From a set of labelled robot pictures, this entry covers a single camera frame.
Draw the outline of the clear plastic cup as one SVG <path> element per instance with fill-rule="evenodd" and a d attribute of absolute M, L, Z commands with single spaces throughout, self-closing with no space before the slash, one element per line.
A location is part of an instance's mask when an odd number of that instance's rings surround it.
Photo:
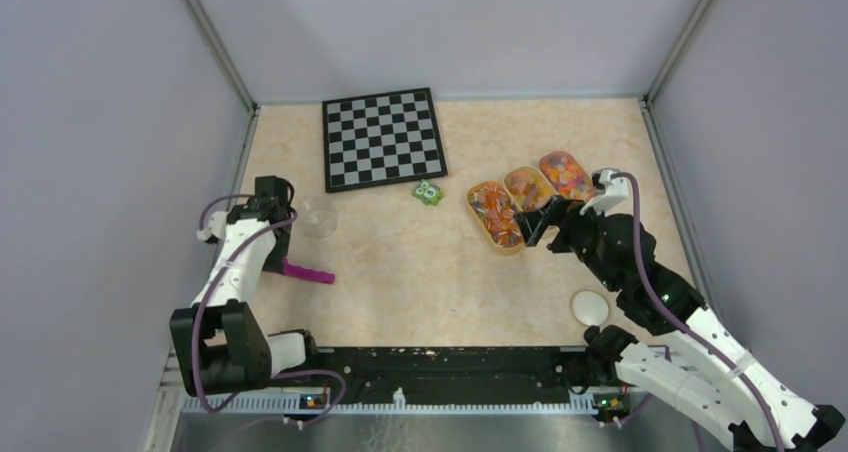
<path fill-rule="evenodd" d="M 314 238 L 327 238 L 337 228 L 337 215 L 326 197 L 306 199 L 301 209 L 302 227 L 305 233 Z"/>

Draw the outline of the magenta plastic scoop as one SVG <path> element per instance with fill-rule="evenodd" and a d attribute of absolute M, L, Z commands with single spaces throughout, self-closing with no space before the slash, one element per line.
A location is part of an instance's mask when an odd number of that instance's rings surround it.
<path fill-rule="evenodd" d="M 284 259 L 282 264 L 283 270 L 281 274 L 287 277 L 328 285 L 334 284 L 336 281 L 336 276 L 330 272 L 298 266 L 291 263 L 288 259 Z"/>

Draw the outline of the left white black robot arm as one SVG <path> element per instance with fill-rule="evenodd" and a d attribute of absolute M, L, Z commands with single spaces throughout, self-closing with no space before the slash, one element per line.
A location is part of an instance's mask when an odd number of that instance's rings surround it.
<path fill-rule="evenodd" d="M 261 176 L 234 206 L 201 212 L 197 238 L 218 245 L 209 277 L 190 306 L 173 311 L 169 328 L 186 392 L 192 397 L 259 390 L 284 373 L 297 385 L 319 376 L 315 341 L 305 329 L 266 333 L 250 302 L 265 273 L 284 273 L 295 189 L 284 178 Z"/>

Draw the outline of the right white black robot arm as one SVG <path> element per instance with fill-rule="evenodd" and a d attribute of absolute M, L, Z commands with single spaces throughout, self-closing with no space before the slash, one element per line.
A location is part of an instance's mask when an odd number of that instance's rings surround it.
<path fill-rule="evenodd" d="M 703 296 L 654 259 L 655 238 L 629 214 L 585 211 L 553 197 L 515 219 L 527 246 L 557 228 L 553 253 L 572 253 L 616 293 L 631 321 L 693 366 L 687 371 L 617 326 L 585 333 L 586 369 L 600 384 L 635 385 L 686 415 L 730 451 L 818 451 L 846 424 L 771 374 L 719 321 Z"/>

